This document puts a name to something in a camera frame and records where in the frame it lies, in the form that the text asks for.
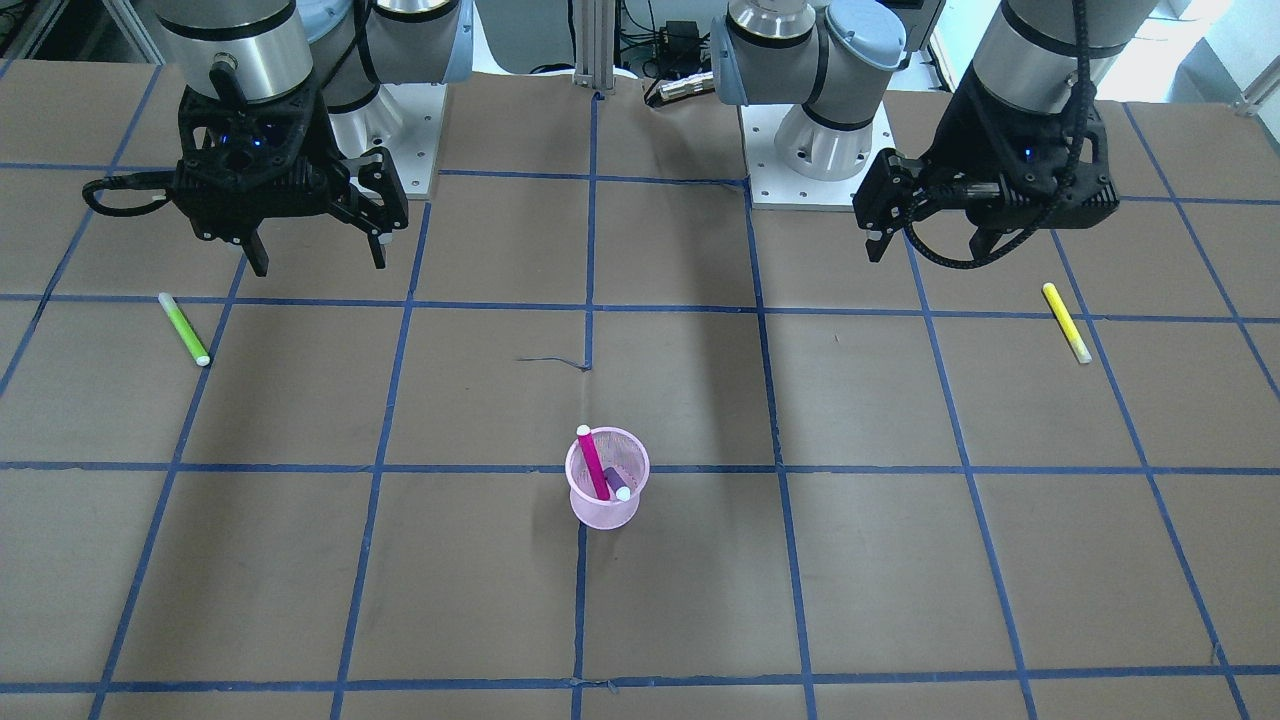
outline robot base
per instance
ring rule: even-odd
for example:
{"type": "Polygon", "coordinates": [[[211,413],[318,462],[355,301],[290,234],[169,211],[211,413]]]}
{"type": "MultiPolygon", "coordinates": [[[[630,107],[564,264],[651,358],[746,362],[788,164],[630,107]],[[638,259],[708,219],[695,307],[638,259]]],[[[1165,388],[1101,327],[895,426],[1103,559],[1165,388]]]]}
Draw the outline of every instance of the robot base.
{"type": "Polygon", "coordinates": [[[792,170],[778,156],[773,136],[791,105],[745,105],[742,117],[742,150],[751,177],[751,205],[762,210],[827,210],[854,211],[854,195],[870,167],[869,160],[882,149],[893,146],[884,105],[876,110],[872,122],[873,143],[858,173],[845,181],[818,181],[792,170]]]}
{"type": "Polygon", "coordinates": [[[396,159],[404,196],[430,200],[447,92],[445,85],[383,86],[369,105],[329,117],[338,147],[348,158],[357,158],[371,147],[388,149],[396,159]]]}

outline blue tape line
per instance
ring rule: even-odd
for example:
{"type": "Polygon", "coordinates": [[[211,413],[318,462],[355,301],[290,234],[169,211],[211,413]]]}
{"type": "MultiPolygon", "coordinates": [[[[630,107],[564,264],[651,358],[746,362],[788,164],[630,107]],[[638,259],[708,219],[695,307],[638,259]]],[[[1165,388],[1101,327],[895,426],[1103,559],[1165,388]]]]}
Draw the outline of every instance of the blue tape line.
{"type": "Polygon", "coordinates": [[[796,551],[795,518],[791,512],[791,483],[782,457],[782,430],[778,424],[777,393],[773,384],[773,360],[769,355],[769,327],[764,313],[764,283],[760,279],[760,256],[751,222],[750,183],[742,187],[742,215],[746,222],[746,247],[751,259],[751,288],[755,292],[755,323],[760,333],[760,359],[764,372],[764,396],[769,407],[769,436],[773,441],[773,464],[778,475],[778,500],[782,506],[782,530],[787,541],[787,568],[791,574],[791,602],[795,606],[796,647],[800,655],[800,676],[804,683],[808,720],[818,720],[818,696],[813,689],[813,662],[809,656],[809,624],[804,610],[804,588],[800,583],[800,555],[796,551]]]}
{"type": "MultiPolygon", "coordinates": [[[[168,462],[99,462],[79,460],[0,460],[0,470],[86,470],[86,471],[156,471],[168,462]]],[[[1157,475],[1242,475],[1280,477],[1280,468],[1201,468],[1201,466],[1087,466],[1087,465],[972,465],[977,475],[1140,475],[1149,470],[1157,475]]],[[[756,475],[777,470],[776,465],[654,465],[654,474],[687,475],[756,475]]],[[[788,474],[829,473],[842,475],[957,475],[961,465],[786,465],[788,474]]],[[[357,474],[372,473],[372,465],[311,465],[305,462],[179,462],[179,473],[297,473],[357,474]]],[[[422,475],[513,475],[564,471],[563,465],[413,465],[387,462],[383,473],[422,475]]]]}
{"type": "MultiPolygon", "coordinates": [[[[227,331],[227,323],[230,319],[232,307],[234,307],[230,300],[236,297],[236,292],[239,291],[241,281],[244,278],[246,266],[246,259],[241,258],[239,265],[236,268],[236,275],[232,278],[232,286],[227,291],[227,302],[223,305],[223,313],[218,319],[218,328],[214,331],[212,341],[209,345],[209,354],[214,357],[218,356],[218,348],[221,346],[223,334],[227,331]]],[[[191,437],[191,428],[196,423],[196,413],[200,409],[200,401],[204,398],[205,387],[209,383],[210,370],[211,368],[205,368],[200,372],[200,378],[196,380],[196,389],[191,396],[191,404],[187,406],[187,416],[183,419],[182,430],[178,433],[178,442],[173,448],[169,470],[165,473],[164,484],[160,488],[160,496],[156,498],[156,506],[151,514],[151,525],[147,528],[147,537],[142,543],[142,552],[138,556],[138,565],[133,571],[133,582],[129,584],[129,594],[124,600],[124,609],[120,611],[120,621],[115,628],[115,637],[111,639],[111,650],[108,652],[106,662],[102,666],[102,678],[99,683],[97,692],[93,693],[93,705],[90,708],[88,720],[99,720],[102,714],[102,702],[106,700],[106,692],[111,684],[113,676],[115,675],[115,665],[119,662],[120,651],[124,648],[124,638],[129,632],[129,623],[133,620],[133,610],[137,607],[138,594],[142,591],[142,582],[147,574],[147,565],[151,562],[151,553],[155,550],[156,537],[160,534],[160,523],[164,519],[165,509],[169,505],[169,496],[173,492],[174,479],[178,477],[178,464],[182,461],[182,454],[187,448],[187,441],[191,437]]]]}
{"type": "Polygon", "coordinates": [[[594,305],[596,313],[716,313],[748,315],[755,307],[737,305],[594,305]]]}
{"type": "Polygon", "coordinates": [[[77,462],[77,461],[36,461],[36,460],[3,460],[0,470],[92,470],[92,471],[133,471],[150,473],[168,470],[169,462],[77,462]]]}
{"type": "Polygon", "coordinates": [[[444,169],[444,170],[436,170],[436,174],[470,177],[470,178],[525,178],[525,179],[575,179],[575,181],[591,179],[591,176],[584,176],[581,173],[526,173],[520,170],[444,169]]]}
{"type": "Polygon", "coordinates": [[[548,310],[567,313],[586,310],[586,305],[576,302],[479,302],[444,300],[415,300],[413,307],[430,307],[434,310],[548,310]]]}
{"type": "Polygon", "coordinates": [[[332,720],[342,717],[343,697],[347,687],[347,678],[351,674],[351,655],[356,646],[356,626],[360,623],[360,605],[365,594],[365,577],[369,573],[369,553],[374,544],[374,527],[378,521],[378,501],[381,496],[383,474],[387,465],[387,446],[390,445],[392,423],[396,419],[396,400],[399,395],[401,370],[404,368],[404,348],[408,345],[410,325],[413,319],[413,296],[417,293],[419,278],[422,274],[422,258],[426,254],[426,234],[431,224],[431,205],[422,209],[422,223],[417,233],[417,249],[413,254],[413,268],[410,275],[408,290],[401,302],[399,334],[396,340],[396,356],[392,360],[390,380],[387,387],[387,409],[383,413],[383,429],[378,436],[378,452],[374,456],[374,475],[369,484],[369,506],[365,514],[365,530],[361,536],[360,556],[356,561],[356,580],[351,589],[351,607],[347,611],[347,628],[343,633],[342,655],[338,659],[338,676],[333,689],[333,703],[329,716],[332,720]]]}
{"type": "Polygon", "coordinates": [[[1155,151],[1151,149],[1151,143],[1147,142],[1147,136],[1138,127],[1138,119],[1133,115],[1133,110],[1129,109],[1129,104],[1123,104],[1124,113],[1129,118],[1129,124],[1133,126],[1134,132],[1138,135],[1138,141],[1142,142],[1143,150],[1147,151],[1147,156],[1151,158],[1151,164],[1156,168],[1156,174],[1160,176],[1160,182],[1164,183],[1165,190],[1169,192],[1169,197],[1174,201],[1174,208],[1178,209],[1178,215],[1183,219],[1183,225],[1187,227],[1187,233],[1190,234],[1192,242],[1196,245],[1196,251],[1199,252],[1201,260],[1204,261],[1204,268],[1208,269],[1208,274],[1213,278],[1213,286],[1217,287],[1217,292],[1222,296],[1222,302],[1226,304],[1228,311],[1235,320],[1236,327],[1240,329],[1240,334],[1244,336],[1245,345],[1249,346],[1249,352],[1253,354],[1254,363],[1258,364],[1258,369],[1262,370],[1262,375],[1266,378],[1267,384],[1271,386],[1271,395],[1280,400],[1280,386],[1276,384],[1275,377],[1271,374],[1271,369],[1267,368],[1266,361],[1262,359],[1262,354],[1258,351],[1258,346],[1253,342],[1253,336],[1249,334],[1249,328],[1240,322],[1240,313],[1235,307],[1235,302],[1231,301],[1231,296],[1226,292],[1226,286],[1222,284],[1222,278],[1217,274],[1217,268],[1213,266],[1213,261],[1208,259],[1208,252],[1204,250],[1204,243],[1201,242],[1199,234],[1196,232],[1196,227],[1192,225],[1190,218],[1187,217],[1187,209],[1183,208],[1181,199],[1174,192],[1174,186],[1169,182],[1169,177],[1165,174],[1165,169],[1160,165],[1160,160],[1156,159],[1155,151]]]}
{"type": "Polygon", "coordinates": [[[1165,665],[1155,667],[1060,667],[1033,670],[1036,680],[1089,680],[1101,678],[1193,678],[1221,676],[1225,670],[1217,665],[1165,665]]]}
{"type": "Polygon", "coordinates": [[[129,682],[111,683],[109,694],[115,693],[315,693],[329,692],[333,682],[324,680],[280,680],[280,682],[129,682]]]}
{"type": "Polygon", "coordinates": [[[0,170],[64,170],[64,172],[86,172],[86,173],[105,173],[109,170],[124,172],[124,173],[138,173],[138,172],[163,172],[172,170],[173,165],[99,165],[93,163],[13,163],[3,161],[0,163],[0,170]]]}
{"type": "Polygon", "coordinates": [[[97,683],[0,683],[0,694],[87,694],[97,683]]]}
{"type": "Polygon", "coordinates": [[[84,229],[88,227],[88,220],[93,215],[92,210],[86,209],[84,215],[81,218],[81,224],[76,228],[76,234],[72,236],[70,243],[67,246],[67,251],[63,252],[61,260],[58,261],[58,266],[54,268],[52,277],[49,278],[49,283],[45,284],[45,292],[36,305],[36,311],[32,313],[31,320],[27,323],[27,329],[22,333],[22,340],[18,341],[18,347],[13,352],[13,357],[9,359],[9,366],[5,368],[3,375],[0,375],[0,397],[4,397],[6,389],[9,389],[9,382],[13,380],[14,373],[18,372],[18,364],[22,363],[22,356],[27,352],[27,346],[31,345],[31,338],[36,334],[36,328],[40,325],[40,320],[45,315],[45,309],[49,307],[49,297],[54,292],[54,286],[61,279],[63,272],[67,269],[67,263],[70,261],[72,254],[76,247],[79,246],[79,241],[84,237],[84,229]]]}
{"type": "Polygon", "coordinates": [[[641,183],[641,184],[676,184],[676,186],[681,186],[681,184],[723,184],[723,186],[737,187],[737,188],[744,187],[745,183],[746,183],[745,179],[735,179],[735,178],[686,178],[686,179],[677,179],[677,178],[645,178],[645,177],[635,177],[635,176],[596,176],[596,178],[600,179],[602,182],[630,182],[630,183],[641,183]]]}
{"type": "Polygon", "coordinates": [[[1280,205],[1280,200],[1244,200],[1235,197],[1178,197],[1178,202],[1190,202],[1194,205],[1280,205]]]}
{"type": "Polygon", "coordinates": [[[666,675],[628,675],[612,678],[609,684],[617,688],[710,688],[744,685],[803,685],[805,676],[797,673],[774,675],[690,675],[668,678],[666,675]]]}
{"type": "MultiPolygon", "coordinates": [[[[1280,665],[1234,665],[1235,675],[1276,676],[1280,665]]],[[[1033,680],[1091,680],[1105,678],[1203,678],[1222,676],[1220,665],[1153,665],[1124,667],[1047,667],[1029,669],[1033,680]]],[[[947,684],[1011,682],[1015,670],[942,670],[934,673],[818,673],[815,685],[872,685],[872,684],[947,684]]],[[[607,680],[576,680],[573,678],[403,678],[351,680],[347,692],[403,692],[403,691],[557,691],[576,687],[599,688],[675,688],[675,687],[759,687],[801,685],[800,674],[771,675],[627,675],[607,680]]],[[[83,694],[91,693],[97,683],[0,683],[0,694],[83,694]]],[[[333,680],[177,680],[177,682],[116,682],[108,694],[116,693],[261,693],[261,692],[332,692],[333,680]]]]}
{"type": "MultiPolygon", "coordinates": [[[[598,101],[595,96],[591,97],[593,113],[594,106],[598,101]]],[[[595,138],[593,136],[593,147],[595,147],[595,138]]],[[[447,168],[436,170],[436,174],[442,176],[456,176],[456,177],[472,177],[472,178],[511,178],[511,179],[568,179],[568,181],[591,181],[596,179],[599,182],[618,182],[618,183],[641,183],[641,184],[724,184],[730,187],[745,187],[746,181],[742,178],[653,178],[643,176],[602,176],[596,172],[596,163],[591,160],[590,172],[588,174],[582,173],[530,173],[524,170],[465,170],[456,168],[447,168]]]]}
{"type": "Polygon", "coordinates": [[[284,306],[323,306],[323,307],[403,307],[404,301],[397,300],[328,300],[312,297],[238,297],[237,305],[284,305],[284,306]]]}
{"type": "MultiPolygon", "coordinates": [[[[37,293],[0,293],[0,302],[37,301],[42,296],[37,293]]],[[[214,296],[180,296],[175,300],[186,305],[221,305],[225,299],[214,296]]],[[[84,293],[54,293],[50,302],[155,302],[151,295],[84,295],[84,293]]],[[[374,299],[342,299],[342,297],[237,297],[236,305],[305,305],[321,307],[401,307],[398,300],[374,299]]],[[[443,310],[522,310],[522,311],[558,311],[582,313],[588,307],[595,313],[710,313],[750,315],[755,307],[746,305],[649,305],[649,304],[584,304],[584,302],[500,302],[500,301],[474,301],[474,300],[415,300],[413,307],[430,307],[443,310]]],[[[920,310],[895,309],[895,307],[765,307],[767,315],[829,315],[829,316],[893,316],[893,318],[923,318],[920,310]]],[[[974,319],[1051,319],[1047,311],[1002,311],[1002,310],[932,310],[934,318],[974,318],[974,319]]],[[[1084,318],[1076,313],[1076,318],[1084,318]]],[[[1204,323],[1204,324],[1280,324],[1280,318],[1271,316],[1240,316],[1229,315],[1132,315],[1132,314],[1091,314],[1094,320],[1110,320],[1116,323],[1204,323]]]]}
{"type": "MultiPolygon", "coordinates": [[[[124,154],[124,149],[128,146],[129,138],[133,136],[133,131],[137,129],[138,119],[142,117],[142,109],[146,108],[147,100],[151,99],[151,91],[155,90],[156,79],[159,78],[160,65],[156,65],[156,68],[151,72],[151,81],[147,83],[146,90],[142,91],[142,97],[138,100],[137,108],[133,109],[133,117],[129,119],[129,124],[124,128],[124,137],[120,138],[120,142],[115,149],[115,154],[111,156],[113,167],[120,161],[120,155],[124,154]]],[[[27,352],[27,346],[31,345],[31,338],[36,334],[36,328],[40,325],[41,318],[45,315],[45,307],[49,306],[49,299],[54,295],[54,288],[58,287],[58,282],[63,279],[63,273],[67,272],[67,265],[70,263],[72,255],[74,255],[76,249],[79,247],[81,240],[84,237],[84,231],[88,228],[90,218],[92,217],[93,210],[86,208],[84,217],[81,218],[79,227],[76,228],[76,234],[72,236],[72,241],[67,246],[67,251],[63,252],[61,259],[58,261],[58,266],[54,268],[54,274],[49,278],[49,283],[45,286],[45,292],[40,297],[40,304],[36,305],[36,311],[32,314],[31,322],[27,323],[27,329],[23,332],[22,340],[18,341],[18,348],[9,360],[9,365],[5,368],[4,375],[0,375],[0,397],[3,397],[5,391],[9,388],[9,382],[13,380],[13,375],[18,370],[18,364],[22,361],[23,354],[27,352]]]]}
{"type": "MultiPolygon", "coordinates": [[[[1172,197],[1156,195],[1121,195],[1120,200],[1123,202],[1174,202],[1172,197]]],[[[1244,200],[1240,197],[1178,197],[1178,202],[1190,202],[1194,205],[1280,205],[1280,200],[1244,200]]]]}
{"type": "Polygon", "coordinates": [[[349,680],[347,692],[403,691],[558,691],[573,687],[568,678],[485,678],[349,680]]]}
{"type": "Polygon", "coordinates": [[[1000,557],[996,555],[996,543],[991,537],[991,527],[987,524],[987,511],[982,505],[982,493],[978,491],[978,482],[974,478],[973,465],[969,461],[969,450],[965,447],[964,430],[960,428],[960,414],[956,410],[955,395],[951,392],[951,380],[947,378],[947,366],[942,360],[942,345],[938,342],[938,331],[933,323],[933,313],[929,307],[929,297],[924,291],[924,277],[920,273],[920,264],[915,259],[915,249],[908,249],[908,260],[911,264],[911,275],[915,278],[915,291],[920,296],[920,310],[924,311],[924,327],[929,333],[929,346],[933,350],[933,361],[938,368],[938,380],[942,383],[942,397],[947,405],[947,415],[951,419],[951,432],[955,436],[956,451],[960,454],[960,464],[964,466],[965,484],[969,487],[969,498],[973,502],[974,516],[978,520],[978,530],[982,533],[982,544],[987,551],[987,562],[991,565],[991,577],[996,584],[996,594],[1000,597],[1000,611],[1005,616],[1005,628],[1009,632],[1009,647],[1014,656],[1014,666],[1018,670],[1018,684],[1023,689],[1023,702],[1027,705],[1029,720],[1037,720],[1036,698],[1032,696],[1030,679],[1027,675],[1027,660],[1023,657],[1023,643],[1018,637],[1018,624],[1014,621],[1014,607],[1009,601],[1009,591],[1005,587],[1005,574],[1000,569],[1000,557]]]}
{"type": "MultiPolygon", "coordinates": [[[[586,664],[586,525],[577,524],[577,568],[573,579],[573,676],[581,678],[586,664]]],[[[571,720],[582,720],[582,687],[573,685],[571,720]]]]}
{"type": "Polygon", "coordinates": [[[596,197],[599,187],[600,100],[604,95],[591,95],[590,174],[586,190],[586,313],[582,331],[582,369],[590,370],[595,360],[595,237],[596,197]]]}
{"type": "MultiPolygon", "coordinates": [[[[1129,111],[1128,106],[1125,106],[1125,111],[1129,111]]],[[[1124,419],[1125,429],[1129,432],[1129,439],[1133,442],[1134,451],[1138,454],[1138,461],[1142,462],[1142,466],[1146,470],[1144,474],[1147,477],[1147,484],[1156,501],[1156,509],[1160,511],[1160,519],[1165,524],[1165,532],[1169,534],[1169,541],[1174,546],[1174,553],[1178,556],[1178,565],[1181,568],[1183,578],[1187,580],[1187,587],[1190,589],[1192,598],[1196,601],[1196,610],[1201,615],[1208,639],[1212,643],[1219,662],[1222,665],[1226,684],[1231,691],[1231,698],[1235,700],[1235,707],[1240,714],[1240,719],[1249,720],[1249,711],[1244,707],[1244,698],[1240,696],[1240,688],[1235,683],[1235,675],[1231,674],[1231,664],[1228,661],[1226,652],[1222,650],[1222,643],[1220,642],[1217,630],[1213,626],[1213,620],[1208,614],[1208,606],[1204,605],[1204,597],[1201,594],[1199,585],[1196,583],[1196,577],[1192,574],[1190,562],[1188,562],[1187,553],[1183,552],[1183,544],[1178,539],[1178,530],[1174,528],[1174,520],[1169,515],[1169,507],[1165,505],[1165,498],[1160,492],[1158,483],[1156,483],[1156,474],[1152,471],[1151,462],[1147,460],[1147,451],[1142,445],[1142,437],[1138,434],[1138,425],[1133,421],[1133,415],[1129,413],[1129,404],[1124,398],[1124,392],[1120,389],[1115,369],[1111,366],[1111,359],[1107,355],[1106,347],[1102,346],[1102,336],[1098,333],[1097,323],[1094,323],[1094,320],[1088,315],[1088,304],[1084,300],[1084,293],[1080,291],[1080,284],[1075,279],[1075,270],[1071,268],[1071,261],[1066,258],[1066,249],[1062,246],[1062,238],[1059,237],[1057,231],[1050,231],[1050,236],[1053,238],[1053,245],[1057,247],[1057,255],[1062,260],[1062,268],[1066,270],[1068,282],[1071,283],[1071,292],[1075,293],[1075,301],[1079,304],[1080,310],[1085,313],[1084,324],[1089,328],[1089,336],[1093,338],[1093,347],[1097,350],[1098,363],[1102,364],[1102,369],[1106,372],[1107,383],[1111,384],[1111,392],[1116,398],[1116,405],[1120,409],[1120,416],[1124,419]]]]}

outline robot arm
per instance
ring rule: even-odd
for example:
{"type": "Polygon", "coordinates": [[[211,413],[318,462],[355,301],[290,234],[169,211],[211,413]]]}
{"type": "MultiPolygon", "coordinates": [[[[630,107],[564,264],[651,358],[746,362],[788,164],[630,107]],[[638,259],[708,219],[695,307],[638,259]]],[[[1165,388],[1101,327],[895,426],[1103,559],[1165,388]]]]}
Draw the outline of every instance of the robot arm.
{"type": "Polygon", "coordinates": [[[980,268],[1037,229],[1089,228],[1114,213],[1120,200],[1094,83],[1155,5],[1002,0],[929,150],[918,160],[881,151],[858,191],[870,260],[902,231],[933,263],[980,268]],[[948,208],[977,227],[970,260],[937,254],[915,232],[916,220],[948,208]]]}
{"type": "Polygon", "coordinates": [[[797,173],[865,173],[854,210],[872,261],[901,231],[929,260],[982,266],[1039,228],[1093,227],[1115,211],[1094,82],[1155,5],[1002,0],[918,160],[892,149],[868,159],[868,126],[906,58],[901,23],[873,0],[832,0],[817,12],[806,0],[732,0],[713,27],[717,94],[732,105],[797,104],[774,137],[797,173]],[[978,228],[973,260],[943,258],[915,233],[916,220],[947,208],[965,209],[978,228]]]}
{"type": "Polygon", "coordinates": [[[173,201],[196,237],[239,246],[257,275],[268,270],[257,234],[265,218],[329,214],[361,229],[384,268],[383,245],[408,224],[396,163],[385,147],[366,150],[365,137],[348,147],[357,158],[344,156],[330,114],[371,104],[381,82],[465,79],[471,0],[311,0],[301,9],[307,22],[297,0],[157,3],[166,55],[187,82],[182,160],[173,172],[93,181],[84,201],[114,217],[173,201]],[[119,209],[97,200],[102,190],[164,196],[119,209]]]}

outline wire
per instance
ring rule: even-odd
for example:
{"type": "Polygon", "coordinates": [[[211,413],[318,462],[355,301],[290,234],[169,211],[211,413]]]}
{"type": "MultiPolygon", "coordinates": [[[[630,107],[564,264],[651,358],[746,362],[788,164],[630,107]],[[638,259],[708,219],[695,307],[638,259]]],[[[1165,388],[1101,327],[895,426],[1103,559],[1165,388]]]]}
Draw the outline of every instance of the wire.
{"type": "Polygon", "coordinates": [[[1053,191],[1053,196],[1050,199],[1048,205],[1044,210],[1036,218],[1032,224],[1027,225],[1023,232],[1018,233],[1014,240],[1010,240],[1005,245],[991,251],[991,254],[984,258],[978,258],[974,260],[956,260],[954,258],[947,258],[940,255],[920,237],[915,233],[915,213],[919,210],[922,202],[928,199],[928,191],[918,193],[911,199],[911,204],[906,209],[906,224],[902,227],[906,240],[911,243],[911,247],[916,249],[920,255],[936,265],[942,265],[945,268],[952,268],[956,270],[973,270],[977,268],[984,268],[996,260],[1000,260],[1005,255],[1009,255],[1016,250],[1021,243],[1027,242],[1027,238],[1036,234],[1046,222],[1056,213],[1062,202],[1066,200],[1068,191],[1075,184],[1075,168],[1080,163],[1080,152],[1084,150],[1084,131],[1089,119],[1089,108],[1093,105],[1093,99],[1098,92],[1098,88],[1093,85],[1092,76],[1089,74],[1089,26],[1088,18],[1085,17],[1085,0],[1071,0],[1071,10],[1075,18],[1075,74],[1076,83],[1071,88],[1075,94],[1075,126],[1071,132],[1071,147],[1066,154],[1066,165],[1062,167],[1062,174],[1059,178],[1057,188],[1053,191]]]}
{"type": "Polygon", "coordinates": [[[568,6],[568,45],[573,49],[573,67],[577,67],[577,31],[573,29],[573,0],[566,0],[568,6]]]}
{"type": "MultiPolygon", "coordinates": [[[[685,47],[685,50],[682,53],[680,53],[675,58],[671,58],[668,61],[671,64],[676,64],[680,60],[684,60],[685,56],[689,55],[689,53],[691,50],[698,50],[698,54],[699,54],[699,58],[700,58],[701,56],[701,51],[705,49],[705,46],[710,41],[710,38],[712,38],[712,33],[708,32],[708,33],[703,35],[701,37],[698,38],[698,44],[696,45],[690,45],[689,47],[685,47]]],[[[657,77],[654,77],[653,83],[649,86],[648,90],[644,91],[644,96],[643,96],[644,101],[645,101],[645,105],[649,105],[650,108],[654,106],[654,105],[650,104],[650,100],[652,100],[652,96],[653,96],[653,91],[657,90],[658,83],[662,82],[662,78],[666,74],[663,72],[663,69],[662,69],[662,63],[659,61],[658,58],[653,58],[652,61],[658,67],[657,77]]]]}
{"type": "Polygon", "coordinates": [[[360,5],[360,0],[356,0],[356,22],[358,23],[356,32],[351,36],[351,42],[347,44],[347,49],[342,51],[340,56],[338,56],[338,61],[329,69],[329,74],[324,77],[324,81],[320,83],[320,90],[329,87],[333,78],[338,77],[338,70],[342,69],[343,63],[347,61],[347,58],[349,58],[352,51],[356,50],[356,46],[360,45],[360,38],[365,36],[365,29],[369,27],[369,15],[372,14],[374,0],[367,0],[364,5],[360,5]]]}
{"type": "Polygon", "coordinates": [[[164,208],[170,200],[170,184],[173,184],[173,170],[111,176],[84,183],[81,196],[84,199],[86,205],[101,215],[109,218],[137,218],[138,215],[146,215],[164,208]],[[102,205],[93,197],[93,193],[101,190],[163,190],[165,195],[136,208],[111,208],[102,205]]]}

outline pink mesh cup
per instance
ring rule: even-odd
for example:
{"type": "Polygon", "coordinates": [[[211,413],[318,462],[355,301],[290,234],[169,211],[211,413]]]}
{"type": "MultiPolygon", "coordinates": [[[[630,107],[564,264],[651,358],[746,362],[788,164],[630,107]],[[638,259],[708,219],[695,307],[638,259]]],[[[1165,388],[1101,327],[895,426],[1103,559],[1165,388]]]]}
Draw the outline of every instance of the pink mesh cup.
{"type": "Polygon", "coordinates": [[[621,528],[640,507],[640,491],[649,482],[649,454],[636,437],[621,428],[594,428],[591,439],[604,468],[614,468],[622,482],[631,488],[627,500],[595,497],[591,474],[582,459],[582,448],[577,441],[568,447],[564,456],[564,477],[568,478],[568,503],[573,514],[589,528],[612,530],[621,528]]]}

